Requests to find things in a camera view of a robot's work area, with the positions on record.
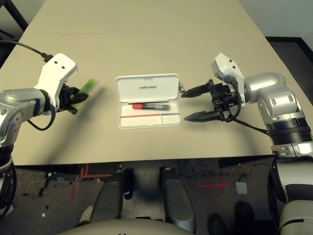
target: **white wall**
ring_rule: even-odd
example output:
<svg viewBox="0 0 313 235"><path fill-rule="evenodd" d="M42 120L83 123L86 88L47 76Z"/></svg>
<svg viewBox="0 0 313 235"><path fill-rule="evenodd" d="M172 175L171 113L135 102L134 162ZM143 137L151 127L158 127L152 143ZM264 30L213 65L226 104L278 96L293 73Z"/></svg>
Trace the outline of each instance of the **white wall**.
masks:
<svg viewBox="0 0 313 235"><path fill-rule="evenodd" d="M45 0L12 0L30 23ZM265 36L302 37L313 50L313 0L239 0ZM17 39L22 30L4 7L0 8L0 28Z"/></svg>
<svg viewBox="0 0 313 235"><path fill-rule="evenodd" d="M30 23L44 4L45 0L12 0L12 2L24 17L26 22ZM19 39L23 34L21 28L7 12L4 6L0 8L0 28L1 30L16 36L16 39Z"/></svg>
<svg viewBox="0 0 313 235"><path fill-rule="evenodd" d="M239 0L265 36L302 37L313 49L313 0Z"/></svg>

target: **white plastic case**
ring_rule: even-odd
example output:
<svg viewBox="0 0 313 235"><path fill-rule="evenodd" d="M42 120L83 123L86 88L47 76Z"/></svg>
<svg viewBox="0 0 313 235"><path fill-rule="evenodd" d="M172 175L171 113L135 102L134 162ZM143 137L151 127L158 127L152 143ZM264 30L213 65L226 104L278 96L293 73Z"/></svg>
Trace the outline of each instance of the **white plastic case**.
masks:
<svg viewBox="0 0 313 235"><path fill-rule="evenodd" d="M179 76L177 74L149 74L120 76L115 79L119 101L118 126L138 129L177 126L180 124L178 103ZM169 111L136 110L135 103L170 105Z"/></svg>

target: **red tape mark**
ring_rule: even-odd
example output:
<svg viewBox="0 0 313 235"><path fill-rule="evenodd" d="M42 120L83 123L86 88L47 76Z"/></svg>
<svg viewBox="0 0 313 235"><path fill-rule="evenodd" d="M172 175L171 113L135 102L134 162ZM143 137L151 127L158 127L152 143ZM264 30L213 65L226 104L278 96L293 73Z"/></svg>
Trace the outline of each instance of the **red tape mark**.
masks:
<svg viewBox="0 0 313 235"><path fill-rule="evenodd" d="M224 193L224 187L230 186L229 183L223 183L222 176L218 174L219 184L208 184L208 185L196 185L196 188L221 188L221 192Z"/></svg>
<svg viewBox="0 0 313 235"><path fill-rule="evenodd" d="M112 174L103 174L103 175L88 175L89 164L86 164L86 172L84 174L84 169L82 168L80 178L101 178L101 177L110 177Z"/></svg>
<svg viewBox="0 0 313 235"><path fill-rule="evenodd" d="M223 188L226 186L230 186L229 183L223 183L223 184L211 184L211 185L196 185L196 188Z"/></svg>
<svg viewBox="0 0 313 235"><path fill-rule="evenodd" d="M220 182L220 185L221 185L221 192L224 193L223 181L222 181L222 177L221 177L220 174L219 174L219 182Z"/></svg>
<svg viewBox="0 0 313 235"><path fill-rule="evenodd" d="M71 194L71 196L70 196L70 200L71 200L71 201L74 201L75 191L76 191L76 180L73 181L72 194Z"/></svg>

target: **red marker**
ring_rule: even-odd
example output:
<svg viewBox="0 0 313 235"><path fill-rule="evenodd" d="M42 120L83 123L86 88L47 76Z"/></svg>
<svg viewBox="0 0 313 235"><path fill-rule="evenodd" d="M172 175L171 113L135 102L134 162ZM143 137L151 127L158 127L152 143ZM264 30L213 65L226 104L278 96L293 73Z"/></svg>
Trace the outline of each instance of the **red marker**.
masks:
<svg viewBox="0 0 313 235"><path fill-rule="evenodd" d="M164 104L133 104L133 109L149 109L169 111L170 106Z"/></svg>

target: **red line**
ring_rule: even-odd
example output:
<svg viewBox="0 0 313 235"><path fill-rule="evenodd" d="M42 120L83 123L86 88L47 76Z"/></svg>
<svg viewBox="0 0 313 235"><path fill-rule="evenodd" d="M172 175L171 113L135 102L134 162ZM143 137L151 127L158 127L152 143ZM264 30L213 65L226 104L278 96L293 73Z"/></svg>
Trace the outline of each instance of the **red line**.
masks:
<svg viewBox="0 0 313 235"><path fill-rule="evenodd" d="M223 184L211 184L211 185L196 185L196 188L217 188L217 187L226 187L230 186L228 183L223 183Z"/></svg>
<svg viewBox="0 0 313 235"><path fill-rule="evenodd" d="M110 177L112 174L105 175L81 175L80 178L101 178L101 177Z"/></svg>
<svg viewBox="0 0 313 235"><path fill-rule="evenodd" d="M72 194L70 196L71 201L74 201L75 190L76 190L76 180L73 181Z"/></svg>
<svg viewBox="0 0 313 235"><path fill-rule="evenodd" d="M89 164L87 163L87 165L86 165L86 173L85 173L85 175L88 175L88 169L89 169Z"/></svg>
<svg viewBox="0 0 313 235"><path fill-rule="evenodd" d="M222 181L222 177L221 177L220 174L219 174L219 182L220 182L220 185L221 185L221 192L224 193L223 181Z"/></svg>
<svg viewBox="0 0 313 235"><path fill-rule="evenodd" d="M132 115L132 116L120 116L120 118L136 118L136 117L148 117L148 116L161 116L161 114L145 114L145 115Z"/></svg>

